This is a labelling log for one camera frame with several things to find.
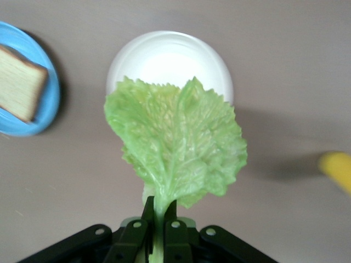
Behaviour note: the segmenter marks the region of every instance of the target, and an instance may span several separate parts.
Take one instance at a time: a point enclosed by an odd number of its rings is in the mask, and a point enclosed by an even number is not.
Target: blue plate
[[[46,67],[49,73],[33,122],[25,123],[0,108],[0,133],[31,136],[44,130],[56,116],[60,102],[59,80],[50,58],[40,45],[22,30],[0,21],[0,44],[7,45],[32,62]]]

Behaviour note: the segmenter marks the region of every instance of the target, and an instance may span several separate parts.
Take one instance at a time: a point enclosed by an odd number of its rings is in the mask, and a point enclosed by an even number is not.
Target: yellow object
[[[344,152],[328,152],[319,159],[319,169],[351,195],[351,156]]]

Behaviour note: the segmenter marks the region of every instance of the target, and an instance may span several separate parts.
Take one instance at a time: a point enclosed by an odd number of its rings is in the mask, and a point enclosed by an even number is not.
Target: bread crust
[[[0,44],[0,51],[7,53],[8,55],[12,56],[13,58],[19,60],[25,66],[34,68],[35,70],[37,70],[43,74],[43,77],[41,79],[41,82],[40,82],[38,88],[34,91],[35,99],[32,102],[34,104],[34,107],[33,107],[33,110],[31,111],[31,115],[28,118],[23,118],[22,116],[18,115],[16,112],[8,109],[5,105],[0,104],[0,108],[3,108],[4,110],[10,112],[12,115],[14,115],[16,118],[20,119],[21,121],[23,121],[25,123],[32,122],[35,120],[35,115],[36,115],[38,107],[39,107],[40,98],[41,98],[43,90],[47,84],[47,80],[49,77],[48,70],[45,67],[43,67],[35,62],[30,61],[27,57],[23,56],[20,52],[18,52],[17,50],[15,50],[11,47],[7,47],[7,46]]]

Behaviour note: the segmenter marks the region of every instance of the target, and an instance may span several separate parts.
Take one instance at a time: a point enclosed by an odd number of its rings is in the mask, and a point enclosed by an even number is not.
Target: screw hole
[[[133,227],[134,227],[134,228],[141,227],[141,223],[140,223],[140,222],[135,222],[135,223],[133,224]]]
[[[103,228],[98,228],[95,230],[95,235],[102,235],[105,233],[105,230]]]
[[[179,254],[174,256],[175,260],[181,260],[182,258],[183,258],[182,255],[179,255]]]
[[[174,221],[174,222],[172,222],[171,226],[173,228],[178,228],[180,226],[180,223],[178,221]]]
[[[206,234],[209,236],[214,236],[216,234],[216,231],[213,228],[208,228],[206,229]]]

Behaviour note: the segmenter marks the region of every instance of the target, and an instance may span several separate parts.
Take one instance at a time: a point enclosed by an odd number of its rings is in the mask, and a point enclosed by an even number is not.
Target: white bowl
[[[141,35],[125,45],[112,62],[107,94],[124,76],[147,83],[183,87],[194,76],[205,90],[213,89],[233,104],[233,84],[222,58],[205,42],[174,31]]]

